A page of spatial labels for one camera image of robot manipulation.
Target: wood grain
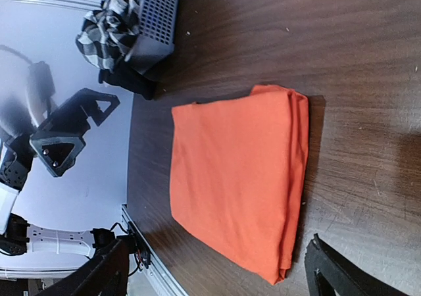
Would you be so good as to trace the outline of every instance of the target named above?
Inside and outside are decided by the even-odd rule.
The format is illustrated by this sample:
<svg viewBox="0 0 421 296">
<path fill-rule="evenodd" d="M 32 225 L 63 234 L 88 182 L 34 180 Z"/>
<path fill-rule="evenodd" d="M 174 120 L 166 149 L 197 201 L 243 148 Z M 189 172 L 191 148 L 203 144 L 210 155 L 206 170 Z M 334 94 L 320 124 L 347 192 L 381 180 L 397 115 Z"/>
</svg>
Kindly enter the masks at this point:
<svg viewBox="0 0 421 296">
<path fill-rule="evenodd" d="M 190 295 L 308 295 L 316 232 L 421 295 L 420 43 L 421 0 L 181 0 L 176 52 L 155 69 L 160 97 L 134 101 L 128 209 Z M 171 107 L 255 84 L 291 87 L 311 105 L 295 263 L 274 287 L 177 225 L 168 195 Z"/>
</svg>

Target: orange cloth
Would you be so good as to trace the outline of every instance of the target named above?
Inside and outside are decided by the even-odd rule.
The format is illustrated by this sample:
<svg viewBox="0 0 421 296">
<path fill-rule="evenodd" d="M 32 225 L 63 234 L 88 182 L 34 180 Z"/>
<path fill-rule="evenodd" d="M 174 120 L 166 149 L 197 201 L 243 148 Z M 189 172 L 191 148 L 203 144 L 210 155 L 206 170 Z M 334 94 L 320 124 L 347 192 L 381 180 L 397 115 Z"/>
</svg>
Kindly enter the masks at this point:
<svg viewBox="0 0 421 296">
<path fill-rule="evenodd" d="M 189 233 L 271 284 L 291 259 L 309 153 L 309 104 L 280 86 L 174 107 L 170 198 Z"/>
</svg>

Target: plaid fabric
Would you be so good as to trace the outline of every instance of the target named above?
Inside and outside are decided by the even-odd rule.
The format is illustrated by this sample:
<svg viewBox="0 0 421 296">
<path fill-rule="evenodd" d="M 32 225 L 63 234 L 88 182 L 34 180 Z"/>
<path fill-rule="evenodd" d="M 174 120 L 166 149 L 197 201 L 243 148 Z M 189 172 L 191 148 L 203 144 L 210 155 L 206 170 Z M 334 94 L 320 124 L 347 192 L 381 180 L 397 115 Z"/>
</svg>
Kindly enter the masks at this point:
<svg viewBox="0 0 421 296">
<path fill-rule="evenodd" d="M 139 35 L 143 0 L 102 0 L 101 10 L 85 15 L 76 45 L 85 59 L 101 70 L 113 71 Z"/>
</svg>

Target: white wall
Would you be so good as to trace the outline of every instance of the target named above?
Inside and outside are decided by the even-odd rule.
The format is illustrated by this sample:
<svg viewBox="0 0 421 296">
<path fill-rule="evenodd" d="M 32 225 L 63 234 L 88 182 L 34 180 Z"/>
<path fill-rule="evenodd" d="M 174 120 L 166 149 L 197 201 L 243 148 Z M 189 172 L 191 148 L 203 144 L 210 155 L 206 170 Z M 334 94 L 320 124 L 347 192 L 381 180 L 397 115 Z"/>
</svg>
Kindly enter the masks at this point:
<svg viewBox="0 0 421 296">
<path fill-rule="evenodd" d="M 45 61 L 53 73 L 58 104 L 78 89 L 89 87 L 117 94 L 121 105 L 100 128 L 85 135 L 87 147 L 62 178 L 53 178 L 39 160 L 19 195 L 13 212 L 32 224 L 62 230 L 109 228 L 120 220 L 126 202 L 128 140 L 132 94 L 100 87 L 98 70 L 79 54 L 74 39 L 84 12 L 0 1 L 0 43 L 21 50 L 33 61 Z M 0 97 L 24 82 L 26 67 L 0 54 Z M 79 267 L 86 259 L 72 255 L 0 255 L 0 268 L 61 269 Z"/>
</svg>

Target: gray plastic basket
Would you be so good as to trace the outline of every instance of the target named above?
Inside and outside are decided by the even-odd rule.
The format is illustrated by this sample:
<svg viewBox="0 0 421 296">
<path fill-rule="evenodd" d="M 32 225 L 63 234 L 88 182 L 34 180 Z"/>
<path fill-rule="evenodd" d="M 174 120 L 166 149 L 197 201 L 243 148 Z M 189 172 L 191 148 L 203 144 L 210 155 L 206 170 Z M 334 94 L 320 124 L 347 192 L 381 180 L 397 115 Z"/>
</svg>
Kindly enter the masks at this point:
<svg viewBox="0 0 421 296">
<path fill-rule="evenodd" d="M 139 73 L 174 51 L 178 0 L 145 0 L 140 17 L 140 35 L 125 60 Z"/>
</svg>

